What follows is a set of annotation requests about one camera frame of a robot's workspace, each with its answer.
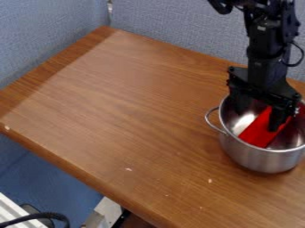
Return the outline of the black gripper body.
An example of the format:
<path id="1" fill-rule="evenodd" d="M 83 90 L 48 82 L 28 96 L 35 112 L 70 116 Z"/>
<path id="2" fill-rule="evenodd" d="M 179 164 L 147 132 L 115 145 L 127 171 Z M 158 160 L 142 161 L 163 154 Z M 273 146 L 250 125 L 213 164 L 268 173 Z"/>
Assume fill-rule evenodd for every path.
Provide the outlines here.
<path id="1" fill-rule="evenodd" d="M 289 56 L 281 54 L 276 58 L 254 58 L 248 60 L 248 67 L 232 66 L 228 69 L 228 86 L 237 84 L 252 88 L 252 98 L 264 104 L 299 107 L 301 95 L 288 82 Z"/>

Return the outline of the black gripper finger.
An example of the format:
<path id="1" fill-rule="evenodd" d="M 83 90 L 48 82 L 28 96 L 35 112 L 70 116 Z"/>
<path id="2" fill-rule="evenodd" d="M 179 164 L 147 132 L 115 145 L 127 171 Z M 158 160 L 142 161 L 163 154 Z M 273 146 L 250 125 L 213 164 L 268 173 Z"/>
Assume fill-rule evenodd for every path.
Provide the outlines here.
<path id="1" fill-rule="evenodd" d="M 273 105 L 269 114 L 268 130 L 277 132 L 280 127 L 288 122 L 289 118 L 294 117 L 296 107 L 289 103 L 288 105 Z"/>
<path id="2" fill-rule="evenodd" d="M 234 105 L 234 112 L 242 115 L 248 110 L 253 98 L 252 98 L 252 88 L 248 85 L 229 85 L 230 99 Z"/>

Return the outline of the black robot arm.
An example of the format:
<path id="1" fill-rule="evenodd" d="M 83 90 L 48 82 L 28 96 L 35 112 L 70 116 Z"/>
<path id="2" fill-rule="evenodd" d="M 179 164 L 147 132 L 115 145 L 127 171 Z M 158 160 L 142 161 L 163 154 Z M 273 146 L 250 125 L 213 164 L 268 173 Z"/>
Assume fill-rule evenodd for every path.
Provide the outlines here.
<path id="1" fill-rule="evenodd" d="M 244 13 L 248 65 L 228 69 L 228 86 L 234 112 L 241 114 L 253 100 L 272 108 L 268 130 L 276 132 L 297 114 L 301 94 L 289 85 L 288 72 L 301 61 L 290 59 L 300 45 L 300 20 L 296 0 L 208 0 L 220 14 L 233 9 Z"/>

